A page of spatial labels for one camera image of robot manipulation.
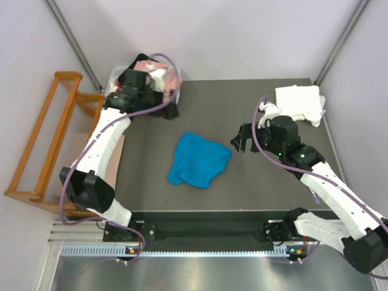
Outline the blue t shirt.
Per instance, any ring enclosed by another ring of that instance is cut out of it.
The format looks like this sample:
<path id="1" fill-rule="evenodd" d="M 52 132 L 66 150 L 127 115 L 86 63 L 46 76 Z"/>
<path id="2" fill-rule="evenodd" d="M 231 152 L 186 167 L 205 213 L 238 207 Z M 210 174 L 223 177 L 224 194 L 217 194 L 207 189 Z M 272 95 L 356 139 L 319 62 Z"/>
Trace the blue t shirt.
<path id="1" fill-rule="evenodd" d="M 176 145 L 167 180 L 174 186 L 187 184 L 208 189 L 212 180 L 226 169 L 231 157 L 232 151 L 226 146 L 185 132 Z"/>

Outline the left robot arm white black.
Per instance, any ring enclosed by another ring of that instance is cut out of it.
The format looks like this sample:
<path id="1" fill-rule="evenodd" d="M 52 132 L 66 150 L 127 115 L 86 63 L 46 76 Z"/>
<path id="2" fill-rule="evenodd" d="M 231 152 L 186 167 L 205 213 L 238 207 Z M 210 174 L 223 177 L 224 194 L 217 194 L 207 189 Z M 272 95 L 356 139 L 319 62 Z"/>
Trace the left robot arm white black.
<path id="1" fill-rule="evenodd" d="M 62 198 L 114 223 L 117 234 L 127 241 L 137 235 L 137 223 L 132 212 L 115 199 L 115 189 L 105 181 L 105 174 L 134 113 L 149 113 L 162 104 L 166 74 L 165 69 L 129 70 L 122 92 L 112 92 L 105 98 L 97 125 L 79 158 L 59 174 Z"/>

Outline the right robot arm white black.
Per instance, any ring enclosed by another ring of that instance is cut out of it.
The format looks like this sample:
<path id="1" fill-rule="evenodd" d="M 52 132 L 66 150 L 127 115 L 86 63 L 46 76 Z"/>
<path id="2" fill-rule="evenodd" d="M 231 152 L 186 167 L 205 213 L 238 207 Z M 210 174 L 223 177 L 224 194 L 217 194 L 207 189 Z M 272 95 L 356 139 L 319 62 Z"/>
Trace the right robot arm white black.
<path id="1" fill-rule="evenodd" d="M 360 273 L 370 273 L 387 260 L 387 218 L 367 206 L 332 170 L 322 154 L 301 142 L 298 125 L 289 116 L 240 125 L 231 145 L 244 153 L 278 157 L 275 164 L 293 174 L 334 212 L 337 222 L 297 208 L 283 219 L 283 233 L 291 240 L 308 236 L 340 252 Z"/>

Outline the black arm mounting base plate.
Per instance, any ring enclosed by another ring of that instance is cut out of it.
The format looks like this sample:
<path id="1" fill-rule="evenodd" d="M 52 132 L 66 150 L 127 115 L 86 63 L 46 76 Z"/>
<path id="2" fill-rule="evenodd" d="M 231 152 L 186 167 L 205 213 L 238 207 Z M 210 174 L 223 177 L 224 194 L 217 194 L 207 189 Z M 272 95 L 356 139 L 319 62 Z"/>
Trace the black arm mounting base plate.
<path id="1" fill-rule="evenodd" d="M 135 212 L 124 227 L 108 224 L 105 242 L 145 239 L 148 251 L 253 250 L 300 241 L 285 222 L 287 211 Z"/>

